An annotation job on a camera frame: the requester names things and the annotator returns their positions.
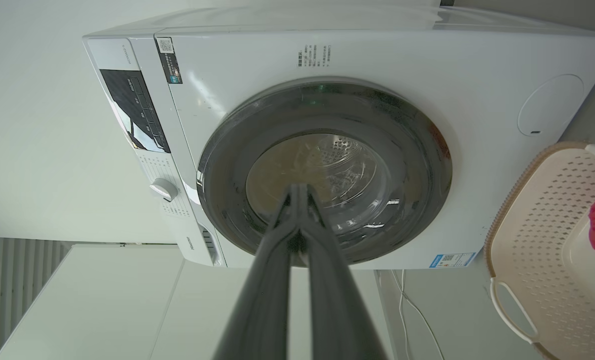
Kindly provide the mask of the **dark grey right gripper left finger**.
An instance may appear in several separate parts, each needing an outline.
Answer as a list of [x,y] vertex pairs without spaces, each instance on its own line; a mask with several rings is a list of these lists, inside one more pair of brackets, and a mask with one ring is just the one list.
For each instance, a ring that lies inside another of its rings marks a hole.
[[299,185],[286,188],[212,360],[287,360],[291,267],[299,251]]

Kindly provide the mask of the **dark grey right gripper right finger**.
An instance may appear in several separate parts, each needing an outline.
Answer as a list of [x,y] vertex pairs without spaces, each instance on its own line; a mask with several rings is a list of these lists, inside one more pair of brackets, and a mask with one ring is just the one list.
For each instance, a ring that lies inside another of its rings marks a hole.
[[311,298],[313,360],[388,360],[315,189],[298,184]]

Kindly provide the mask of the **silver washing machine dial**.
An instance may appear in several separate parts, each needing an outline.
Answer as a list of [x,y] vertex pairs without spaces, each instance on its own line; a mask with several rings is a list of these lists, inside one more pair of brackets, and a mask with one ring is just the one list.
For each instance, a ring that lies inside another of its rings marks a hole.
[[152,192],[160,196],[163,200],[171,203],[178,196],[178,188],[176,185],[171,183],[165,178],[156,178],[150,185],[149,188]]

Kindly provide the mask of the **round dark washing machine door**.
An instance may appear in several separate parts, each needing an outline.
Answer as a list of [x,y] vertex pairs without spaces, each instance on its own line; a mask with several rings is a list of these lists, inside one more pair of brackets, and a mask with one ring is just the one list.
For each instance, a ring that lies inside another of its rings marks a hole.
[[442,133],[407,100],[364,80],[312,77],[227,114],[204,146],[197,191],[217,232],[254,255],[289,187],[305,184],[355,265],[430,227],[452,175]]

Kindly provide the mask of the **white front-load washing machine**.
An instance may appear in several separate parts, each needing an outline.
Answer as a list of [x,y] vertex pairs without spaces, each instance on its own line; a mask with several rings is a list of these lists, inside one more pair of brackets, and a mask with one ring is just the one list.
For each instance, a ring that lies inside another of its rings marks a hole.
[[357,79],[423,112],[450,152],[451,184],[431,225],[353,269],[471,264],[535,156],[555,144],[595,86],[595,31],[453,6],[207,7],[83,36],[83,46],[147,184],[174,184],[160,211],[183,257],[249,268],[200,203],[197,171],[227,114],[306,78]]

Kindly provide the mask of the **white cabinet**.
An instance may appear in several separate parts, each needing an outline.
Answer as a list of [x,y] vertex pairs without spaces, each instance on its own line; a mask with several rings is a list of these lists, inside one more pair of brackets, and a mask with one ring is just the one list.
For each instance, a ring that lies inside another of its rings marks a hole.
[[247,276],[172,244],[75,244],[0,360],[211,360]]

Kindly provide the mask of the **beige perforated laundry basket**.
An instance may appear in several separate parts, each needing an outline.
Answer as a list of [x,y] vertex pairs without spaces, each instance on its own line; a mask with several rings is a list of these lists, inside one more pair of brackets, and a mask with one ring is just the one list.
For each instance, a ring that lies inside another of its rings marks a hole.
[[595,145],[558,142],[515,183],[483,246],[492,305],[545,360],[595,360]]

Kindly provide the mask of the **white slatted radiator panel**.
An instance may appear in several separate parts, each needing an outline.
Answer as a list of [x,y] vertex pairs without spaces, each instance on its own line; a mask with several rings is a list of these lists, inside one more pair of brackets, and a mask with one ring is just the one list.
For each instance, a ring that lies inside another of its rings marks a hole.
[[64,241],[0,238],[0,350],[71,246]]

